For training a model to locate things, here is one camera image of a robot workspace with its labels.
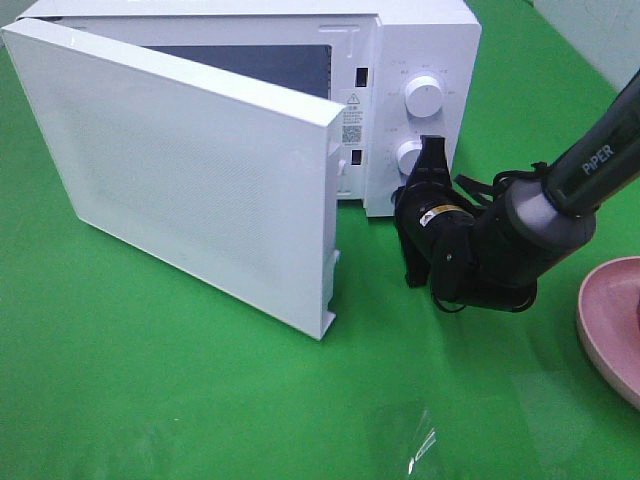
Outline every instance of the robotic arm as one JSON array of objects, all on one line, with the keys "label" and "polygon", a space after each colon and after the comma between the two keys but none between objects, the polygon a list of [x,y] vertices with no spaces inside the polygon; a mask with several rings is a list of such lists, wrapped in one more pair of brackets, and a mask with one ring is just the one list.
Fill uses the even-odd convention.
[{"label": "robotic arm", "polygon": [[640,71],[602,118],[553,164],[508,171],[493,185],[464,176],[453,190],[444,138],[422,136],[422,151],[394,196],[395,226],[410,287],[431,274],[443,302],[520,312],[537,278],[585,245],[595,211],[640,175]]}]

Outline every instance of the pink bowl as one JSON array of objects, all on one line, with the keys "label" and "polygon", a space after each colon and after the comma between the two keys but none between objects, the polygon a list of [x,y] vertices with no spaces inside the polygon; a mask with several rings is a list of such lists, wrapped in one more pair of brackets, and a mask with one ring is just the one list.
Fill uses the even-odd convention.
[{"label": "pink bowl", "polygon": [[640,409],[640,257],[596,267],[582,282],[578,332],[609,384]]}]

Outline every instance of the white knob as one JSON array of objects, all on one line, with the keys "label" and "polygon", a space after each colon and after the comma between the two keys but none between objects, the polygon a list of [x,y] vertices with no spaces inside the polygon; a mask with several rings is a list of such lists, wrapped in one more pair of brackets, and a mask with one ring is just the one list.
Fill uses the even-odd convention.
[{"label": "white knob", "polygon": [[414,117],[430,117],[442,107],[442,86],[428,75],[414,78],[405,88],[407,110]]},{"label": "white knob", "polygon": [[411,173],[421,150],[422,144],[415,140],[410,140],[400,145],[396,152],[396,157],[398,160],[398,168],[402,173],[405,175]]}]

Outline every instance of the open microwave door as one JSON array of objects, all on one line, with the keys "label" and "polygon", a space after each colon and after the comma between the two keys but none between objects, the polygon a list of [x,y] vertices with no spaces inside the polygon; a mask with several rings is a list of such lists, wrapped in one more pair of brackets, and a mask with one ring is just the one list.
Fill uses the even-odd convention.
[{"label": "open microwave door", "polygon": [[3,33],[80,219],[322,337],[341,105],[42,20]]}]

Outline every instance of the green tablecloth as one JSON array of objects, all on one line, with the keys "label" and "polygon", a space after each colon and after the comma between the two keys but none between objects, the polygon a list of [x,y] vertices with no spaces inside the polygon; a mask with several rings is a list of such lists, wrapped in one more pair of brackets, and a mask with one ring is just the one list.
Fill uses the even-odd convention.
[{"label": "green tablecloth", "polygon": [[[484,31],[455,170],[552,161],[614,92],[524,1]],[[316,342],[73,214],[0,52],[0,478],[638,478],[640,412],[586,357],[584,276],[640,254],[640,183],[519,315],[441,314],[410,290],[394,228],[341,205]],[[431,423],[421,423],[428,412]]]}]

